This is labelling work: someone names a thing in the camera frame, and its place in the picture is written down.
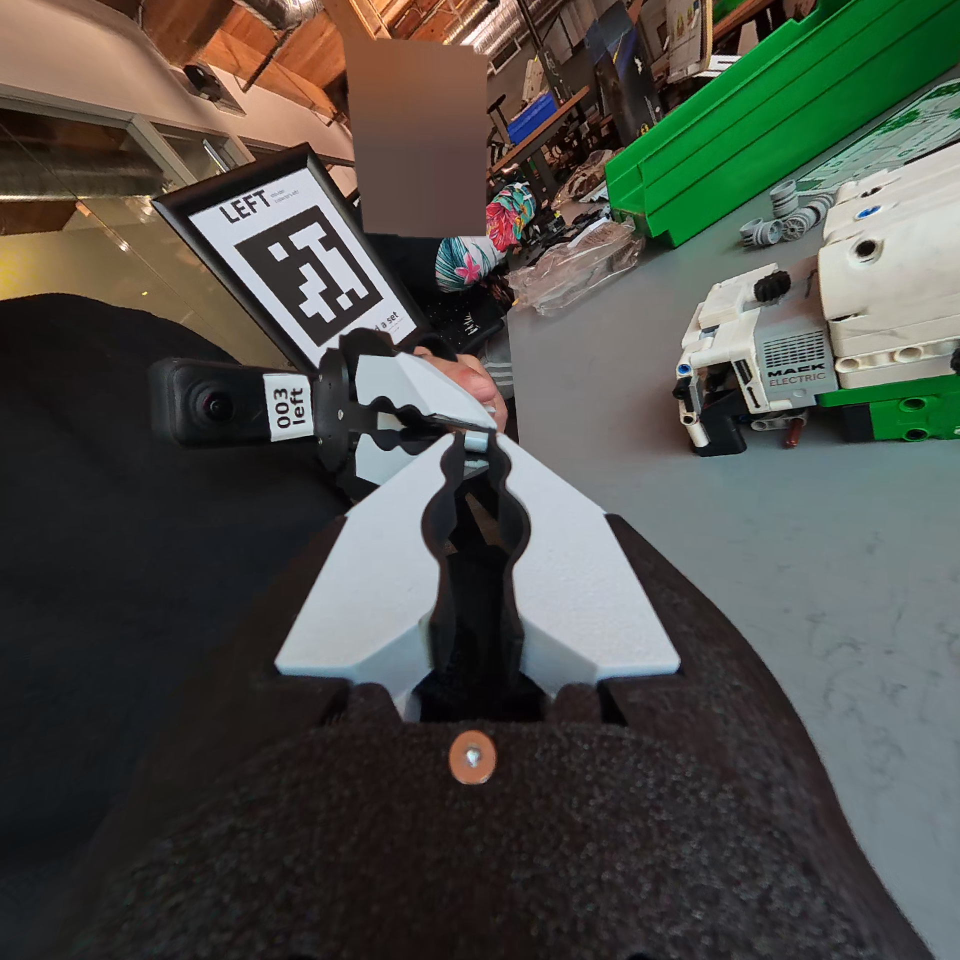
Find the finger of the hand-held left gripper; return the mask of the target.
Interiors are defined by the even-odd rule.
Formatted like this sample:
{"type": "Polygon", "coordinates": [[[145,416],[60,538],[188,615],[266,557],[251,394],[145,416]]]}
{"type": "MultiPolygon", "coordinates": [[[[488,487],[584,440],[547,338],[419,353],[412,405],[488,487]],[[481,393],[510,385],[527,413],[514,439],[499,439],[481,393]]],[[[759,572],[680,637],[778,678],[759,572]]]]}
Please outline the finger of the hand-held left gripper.
{"type": "Polygon", "coordinates": [[[373,431],[360,435],[353,453],[354,474],[382,486],[450,434],[449,429],[430,424],[403,425],[398,419],[380,419],[373,431]]]}
{"type": "Polygon", "coordinates": [[[351,427],[362,434],[374,431],[378,421],[401,416],[415,423],[498,430],[484,406],[414,353],[359,355],[353,388],[357,411],[351,427]]]}

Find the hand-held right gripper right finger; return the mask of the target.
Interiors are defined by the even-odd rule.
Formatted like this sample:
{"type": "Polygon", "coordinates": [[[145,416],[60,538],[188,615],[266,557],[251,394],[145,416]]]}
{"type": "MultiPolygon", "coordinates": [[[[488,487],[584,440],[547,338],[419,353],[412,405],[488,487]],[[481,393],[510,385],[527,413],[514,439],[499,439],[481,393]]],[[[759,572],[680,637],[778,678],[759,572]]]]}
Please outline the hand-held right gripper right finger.
{"type": "Polygon", "coordinates": [[[530,533],[512,572],[520,672],[555,698],[568,685],[674,675],[680,656],[606,512],[510,438],[506,492],[530,533]]]}

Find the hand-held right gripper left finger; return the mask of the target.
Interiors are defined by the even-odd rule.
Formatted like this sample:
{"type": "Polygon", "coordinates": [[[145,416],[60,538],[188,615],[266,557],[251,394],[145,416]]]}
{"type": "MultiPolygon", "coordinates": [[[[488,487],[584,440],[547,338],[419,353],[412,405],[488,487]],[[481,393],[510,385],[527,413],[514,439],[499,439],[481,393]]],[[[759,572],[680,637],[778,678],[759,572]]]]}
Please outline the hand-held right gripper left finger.
{"type": "Polygon", "coordinates": [[[285,676],[377,684],[401,716],[432,669],[427,623],[440,562],[426,544],[429,502],[448,485],[442,462],[463,466],[457,434],[439,438],[345,516],[274,665],[285,676]]]}

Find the white lego truck model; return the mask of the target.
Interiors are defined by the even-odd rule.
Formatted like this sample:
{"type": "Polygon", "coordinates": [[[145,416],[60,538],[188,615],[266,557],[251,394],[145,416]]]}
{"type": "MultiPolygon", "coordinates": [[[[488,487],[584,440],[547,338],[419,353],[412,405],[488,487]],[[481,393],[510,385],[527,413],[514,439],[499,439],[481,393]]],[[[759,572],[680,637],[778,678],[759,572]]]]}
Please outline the white lego truck model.
{"type": "Polygon", "coordinates": [[[841,186],[815,256],[715,283],[681,340],[673,397],[702,458],[812,410],[847,441],[959,436],[959,146],[841,186]]]}

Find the person's left hand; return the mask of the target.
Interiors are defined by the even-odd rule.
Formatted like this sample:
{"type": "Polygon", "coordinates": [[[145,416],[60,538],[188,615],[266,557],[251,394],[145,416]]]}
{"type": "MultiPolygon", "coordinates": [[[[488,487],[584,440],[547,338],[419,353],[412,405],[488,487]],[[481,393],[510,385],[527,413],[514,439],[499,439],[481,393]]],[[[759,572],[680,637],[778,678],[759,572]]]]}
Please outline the person's left hand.
{"type": "Polygon", "coordinates": [[[472,355],[458,354],[455,360],[450,361],[435,355],[433,351],[422,345],[414,348],[414,355],[430,363],[466,390],[492,416],[498,433],[506,432],[509,419],[508,405],[495,381],[479,360],[472,355]]]}

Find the floral patterned cloth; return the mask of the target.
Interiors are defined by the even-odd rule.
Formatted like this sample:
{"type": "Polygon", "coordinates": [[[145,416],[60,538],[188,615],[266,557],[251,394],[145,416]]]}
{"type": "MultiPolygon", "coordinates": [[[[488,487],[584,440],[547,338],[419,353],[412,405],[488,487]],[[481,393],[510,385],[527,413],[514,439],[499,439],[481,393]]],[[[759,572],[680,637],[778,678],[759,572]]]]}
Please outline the floral patterned cloth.
{"type": "Polygon", "coordinates": [[[537,213],[528,181],[512,182],[486,206],[486,231],[443,238],[435,259],[435,279],[442,293],[458,293],[491,274],[515,247],[537,213]]]}

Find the clear plastic bag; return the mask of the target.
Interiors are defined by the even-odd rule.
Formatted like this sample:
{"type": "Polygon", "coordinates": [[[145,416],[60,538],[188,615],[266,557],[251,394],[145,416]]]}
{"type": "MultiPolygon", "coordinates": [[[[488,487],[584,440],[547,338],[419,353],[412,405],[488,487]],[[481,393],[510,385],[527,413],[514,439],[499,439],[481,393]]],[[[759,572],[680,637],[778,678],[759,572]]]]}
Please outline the clear plastic bag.
{"type": "Polygon", "coordinates": [[[593,222],[570,241],[551,246],[534,263],[509,275],[512,306],[553,316],[632,270],[647,242],[632,218],[593,222]]]}

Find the glass partition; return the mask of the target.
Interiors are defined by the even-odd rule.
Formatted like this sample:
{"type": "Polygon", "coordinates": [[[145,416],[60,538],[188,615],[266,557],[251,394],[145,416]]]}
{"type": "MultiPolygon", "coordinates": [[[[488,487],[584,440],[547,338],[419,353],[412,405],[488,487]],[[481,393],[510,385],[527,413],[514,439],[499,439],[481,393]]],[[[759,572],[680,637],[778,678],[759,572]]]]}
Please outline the glass partition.
{"type": "Polygon", "coordinates": [[[70,294],[177,323],[290,368],[153,199],[306,141],[2,96],[2,300],[70,294]]]}

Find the dark cloth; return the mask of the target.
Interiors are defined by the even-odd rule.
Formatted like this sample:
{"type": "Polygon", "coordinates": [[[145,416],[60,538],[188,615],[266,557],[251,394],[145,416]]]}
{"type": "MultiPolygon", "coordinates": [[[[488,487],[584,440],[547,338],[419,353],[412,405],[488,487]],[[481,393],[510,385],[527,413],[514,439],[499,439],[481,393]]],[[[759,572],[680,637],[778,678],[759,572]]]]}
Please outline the dark cloth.
{"type": "Polygon", "coordinates": [[[52,898],[182,684],[346,508],[304,442],[158,438],[169,357],[233,361],[144,311],[2,300],[2,927],[52,898]]]}

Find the wooden workbench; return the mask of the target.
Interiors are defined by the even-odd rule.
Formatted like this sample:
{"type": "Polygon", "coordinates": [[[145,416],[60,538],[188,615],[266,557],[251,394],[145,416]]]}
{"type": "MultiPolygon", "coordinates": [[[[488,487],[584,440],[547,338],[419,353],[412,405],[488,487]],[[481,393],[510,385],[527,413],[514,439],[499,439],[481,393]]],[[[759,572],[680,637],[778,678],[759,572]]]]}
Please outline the wooden workbench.
{"type": "Polygon", "coordinates": [[[568,115],[578,111],[581,102],[590,93],[590,86],[583,86],[570,99],[561,103],[519,144],[511,147],[498,162],[487,169],[486,178],[489,184],[492,186],[498,178],[505,175],[508,167],[517,165],[525,172],[528,182],[534,188],[534,195],[541,201],[552,200],[559,186],[544,154],[544,148],[556,137],[568,115]]]}

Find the small blue crate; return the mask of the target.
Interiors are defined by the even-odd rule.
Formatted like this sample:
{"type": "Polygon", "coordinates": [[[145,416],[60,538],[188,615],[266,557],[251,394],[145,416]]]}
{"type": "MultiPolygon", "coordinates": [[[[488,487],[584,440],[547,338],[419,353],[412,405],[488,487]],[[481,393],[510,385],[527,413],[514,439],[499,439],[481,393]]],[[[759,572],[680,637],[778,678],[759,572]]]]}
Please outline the small blue crate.
{"type": "Polygon", "coordinates": [[[510,143],[518,146],[525,138],[557,113],[558,102],[551,90],[539,94],[507,125],[510,143]]]}

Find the dark standing panel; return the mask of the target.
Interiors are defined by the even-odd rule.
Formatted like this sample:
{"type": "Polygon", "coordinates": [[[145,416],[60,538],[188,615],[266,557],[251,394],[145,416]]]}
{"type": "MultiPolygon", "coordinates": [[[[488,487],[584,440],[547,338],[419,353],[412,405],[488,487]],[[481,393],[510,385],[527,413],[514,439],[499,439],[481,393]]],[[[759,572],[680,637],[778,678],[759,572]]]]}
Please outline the dark standing panel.
{"type": "Polygon", "coordinates": [[[620,146],[629,147],[667,113],[640,27],[624,2],[612,2],[586,30],[584,48],[593,66],[602,114],[610,116],[620,146]]]}

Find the green plastic bin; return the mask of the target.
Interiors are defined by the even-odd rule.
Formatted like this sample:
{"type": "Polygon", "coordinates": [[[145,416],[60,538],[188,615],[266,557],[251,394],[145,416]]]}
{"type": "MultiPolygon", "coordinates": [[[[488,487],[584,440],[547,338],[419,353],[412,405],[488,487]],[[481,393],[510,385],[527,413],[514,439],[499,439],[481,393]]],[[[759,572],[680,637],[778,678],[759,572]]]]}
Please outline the green plastic bin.
{"type": "Polygon", "coordinates": [[[678,247],[958,63],[957,1],[823,1],[606,164],[615,219],[678,247]]]}

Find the white printed carton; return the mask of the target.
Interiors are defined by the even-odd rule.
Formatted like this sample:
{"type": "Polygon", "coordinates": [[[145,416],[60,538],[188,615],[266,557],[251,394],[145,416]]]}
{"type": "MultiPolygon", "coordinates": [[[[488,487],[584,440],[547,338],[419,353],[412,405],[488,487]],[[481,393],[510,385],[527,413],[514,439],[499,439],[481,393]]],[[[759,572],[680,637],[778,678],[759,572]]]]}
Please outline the white printed carton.
{"type": "Polygon", "coordinates": [[[696,77],[710,66],[714,49],[713,1],[666,1],[668,85],[696,77]]]}

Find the green and white sticker sheet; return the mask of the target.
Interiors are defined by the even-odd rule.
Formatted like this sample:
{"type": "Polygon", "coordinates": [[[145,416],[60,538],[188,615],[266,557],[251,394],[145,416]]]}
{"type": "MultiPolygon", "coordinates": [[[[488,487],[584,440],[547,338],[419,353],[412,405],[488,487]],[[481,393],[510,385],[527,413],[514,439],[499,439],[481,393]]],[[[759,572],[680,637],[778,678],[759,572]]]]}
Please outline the green and white sticker sheet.
{"type": "Polygon", "coordinates": [[[835,193],[871,174],[900,169],[959,140],[959,79],[931,88],[797,179],[798,195],[835,193]]]}

